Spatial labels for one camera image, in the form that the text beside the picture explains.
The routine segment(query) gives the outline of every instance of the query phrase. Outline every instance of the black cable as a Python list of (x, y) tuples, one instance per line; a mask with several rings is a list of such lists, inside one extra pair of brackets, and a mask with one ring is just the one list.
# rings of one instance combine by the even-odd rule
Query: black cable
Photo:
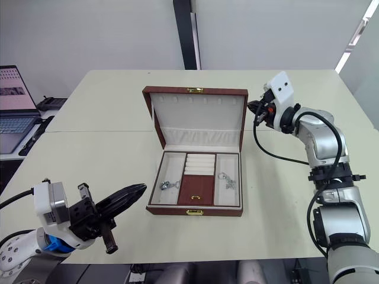
[(259, 143), (258, 138), (256, 136), (256, 125), (257, 125), (258, 113), (261, 110), (261, 106), (262, 106), (262, 104), (259, 104), (258, 109), (255, 112), (255, 118), (254, 118), (254, 122), (253, 122), (253, 135), (254, 135), (255, 143), (258, 145), (258, 147), (263, 152), (265, 152), (267, 155), (269, 155), (271, 157), (274, 157), (274, 158), (277, 158), (277, 159), (281, 159), (281, 160), (285, 160), (285, 161), (289, 161), (289, 162), (299, 163), (299, 164), (309, 164), (307, 162), (303, 162), (303, 161), (299, 161), (299, 160), (294, 160), (294, 159), (290, 159), (290, 158), (286, 158), (286, 157), (277, 156), (275, 154), (270, 153), (269, 151), (267, 151), (266, 149), (264, 149), (262, 147), (262, 145)]
[(27, 233), (30, 233), (32, 232), (33, 230), (22, 230), (22, 231), (18, 231), (16, 233), (13, 233), (13, 234), (10, 234), (8, 236), (6, 236), (5, 238), (3, 238), (1, 241), (0, 241), (0, 248), (8, 241), (10, 240), (11, 238), (17, 236), (17, 235), (24, 235), (24, 234), (27, 234)]
[(88, 264), (87, 267), (83, 270), (82, 274), (79, 276), (78, 280), (76, 281), (76, 284), (79, 283), (80, 280), (82, 280), (82, 277), (84, 276), (84, 273), (87, 271), (91, 264)]
[(313, 232), (312, 232), (312, 227), (311, 227), (311, 223), (310, 223), (310, 214), (311, 214), (311, 211), (312, 211), (312, 207), (316, 201), (316, 199), (319, 197), (319, 195), (327, 188), (328, 186), (328, 182), (330, 181), (330, 179), (332, 178), (337, 166), (338, 166), (338, 163), (339, 163), (339, 159), (341, 157), (341, 154), (342, 154), (342, 141), (341, 141), (341, 137), (339, 136), (339, 133), (337, 131), (337, 129), (333, 126), (333, 124), (331, 124), (326, 118), (324, 118), (323, 116), (315, 113), (315, 112), (311, 112), (311, 111), (306, 111), (306, 112), (303, 112), (301, 113), (297, 118), (296, 118), (296, 121), (295, 121), (295, 128), (296, 128), (296, 131), (298, 131), (298, 125), (299, 125), (299, 122), (300, 122), (300, 118), (305, 116), (305, 115), (311, 115), (313, 117), (316, 117), (318, 118), (319, 120), (321, 120), (323, 123), (325, 123), (330, 130), (332, 130), (333, 134), (335, 135), (336, 137), (336, 140), (337, 140), (337, 145), (338, 145), (338, 149), (337, 149), (337, 155), (336, 155), (336, 158), (334, 160), (334, 163), (333, 165), (330, 167), (330, 170), (328, 171), (327, 173), (327, 176), (325, 178), (325, 180), (327, 180), (327, 182), (322, 186), (322, 188), (318, 189), (316, 191), (316, 193), (313, 195), (310, 203), (309, 203), (309, 206), (308, 206), (308, 210), (307, 210), (307, 226), (308, 226), (308, 232), (310, 234), (310, 237), (312, 239), (312, 242), (314, 243), (314, 245), (317, 247), (317, 249), (319, 251), (321, 251), (321, 253), (325, 256), (325, 258), (327, 258), (327, 253), (321, 248), (321, 246), (317, 243), (316, 241), (316, 238), (314, 237), (313, 235)]
[(27, 196), (27, 195), (33, 194), (33, 193), (34, 193), (34, 189), (29, 189), (28, 191), (21, 192), (18, 195), (15, 195), (15, 196), (9, 198), (8, 200), (4, 201), (3, 203), (0, 203), (0, 209), (6, 207), (10, 203), (12, 203), (12, 202), (24, 197), (24, 196)]

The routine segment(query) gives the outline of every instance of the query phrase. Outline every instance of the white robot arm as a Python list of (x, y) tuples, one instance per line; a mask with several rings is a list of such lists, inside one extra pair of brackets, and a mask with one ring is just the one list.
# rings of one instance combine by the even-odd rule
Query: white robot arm
[[(354, 181), (365, 176), (353, 175), (345, 137), (333, 125), (333, 116), (326, 111), (302, 108), (294, 104), (293, 88), (285, 72), (264, 85), (260, 101), (248, 103), (255, 114), (255, 128), (265, 121), (268, 127), (292, 134), (304, 144), (311, 168), (309, 180), (316, 186), (307, 212), (307, 223), (316, 247), (327, 257), (332, 284), (379, 283), (379, 254), (368, 246), (370, 226)], [(310, 213), (313, 210), (314, 234)]]
[(0, 283), (45, 283), (71, 252), (86, 249), (97, 237), (103, 238), (108, 254), (118, 249), (111, 231), (116, 226), (114, 217), (135, 203), (146, 185), (128, 186), (97, 204), (86, 183), (78, 189), (81, 200), (68, 207), (61, 182), (46, 179), (33, 187), (34, 209), (42, 227), (0, 242)]

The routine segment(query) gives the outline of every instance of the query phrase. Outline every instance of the brown leather box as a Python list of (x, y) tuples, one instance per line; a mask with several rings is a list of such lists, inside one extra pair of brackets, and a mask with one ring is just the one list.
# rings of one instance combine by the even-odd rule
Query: brown leather box
[(248, 91), (147, 86), (163, 148), (146, 209), (159, 215), (242, 215), (240, 152)]

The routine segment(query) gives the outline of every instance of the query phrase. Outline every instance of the white table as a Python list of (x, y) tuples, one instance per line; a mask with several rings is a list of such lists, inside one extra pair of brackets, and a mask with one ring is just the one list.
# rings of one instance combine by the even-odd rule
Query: white table
[[(46, 119), (51, 115), (56, 115), (57, 113), (58, 113), (58, 111), (56, 111), (56, 110), (44, 111), (44, 112), (41, 112), (41, 118)], [(29, 133), (24, 137), (24, 139), (19, 143), (19, 145), (16, 147), (16, 149), (12, 153), (0, 154), (0, 161), (24, 160), (25, 156), (20, 156), (18, 153), (26, 145), (26, 143), (29, 141), (29, 139), (31, 137), (33, 137), (34, 133), (36, 133), (39, 126), (40, 126), (40, 124), (36, 124), (35, 126), (33, 126), (33, 128), (29, 131)]]
[[(147, 86), (192, 86), (247, 89), (249, 100), (260, 99), (263, 84), (278, 70), (95, 70), (71, 94), (47, 132), (148, 131), (152, 122), (142, 89)], [(372, 127), (334, 70), (287, 71), (295, 102), (331, 112), (342, 129)], [(251, 130), (251, 116), (245, 129)]]
[[(306, 159), (300, 141), (274, 131), (260, 131), (270, 151)], [(162, 149), (153, 131), (45, 133), (9, 182), (1, 200), (29, 189), (48, 177), (62, 181), (69, 205), (79, 201), (77, 186), (88, 183), (98, 202), (114, 191), (146, 182), (144, 195), (115, 218), (118, 252), (107, 255), (101, 239), (75, 251), (66, 263), (156, 263), (206, 260), (273, 259), (320, 256), (310, 240), (306, 209), (313, 185), (307, 166), (273, 159), (261, 152), (245, 131), (242, 150), (242, 217), (158, 216), (148, 202)], [(347, 134), (351, 168), (367, 174), (357, 183), (371, 222), (370, 246), (379, 251), (375, 166), (379, 133), (359, 128)], [(0, 212), (0, 238), (40, 226), (33, 198), (20, 199)]]

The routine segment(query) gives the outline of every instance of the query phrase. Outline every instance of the gold latch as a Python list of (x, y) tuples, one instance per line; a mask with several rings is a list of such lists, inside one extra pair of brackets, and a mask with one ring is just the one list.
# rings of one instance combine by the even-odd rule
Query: gold latch
[(187, 88), (187, 91), (190, 93), (202, 93), (203, 88)]
[(203, 216), (203, 210), (187, 210), (187, 215), (191, 216)]

